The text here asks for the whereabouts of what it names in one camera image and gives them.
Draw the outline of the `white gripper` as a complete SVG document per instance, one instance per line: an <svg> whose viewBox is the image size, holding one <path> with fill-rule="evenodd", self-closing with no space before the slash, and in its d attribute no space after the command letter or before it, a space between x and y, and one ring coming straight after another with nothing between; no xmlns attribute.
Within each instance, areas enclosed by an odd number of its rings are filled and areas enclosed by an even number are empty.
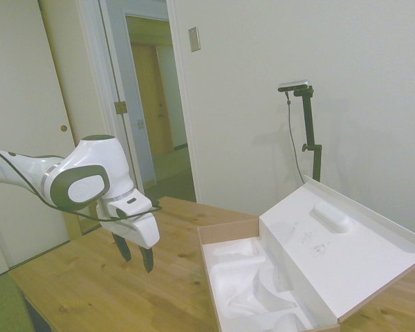
<svg viewBox="0 0 415 332"><path fill-rule="evenodd" d="M152 247L160 239L156 219L150 212L151 201L133 188L126 194L112 199L99 199L97 203L99 219L117 219L119 212L127 216L126 219L101 221L100 224L113 233L117 248L126 262L131 260L131 251L126 240L138 244L145 270L150 273L154 268Z"/></svg>

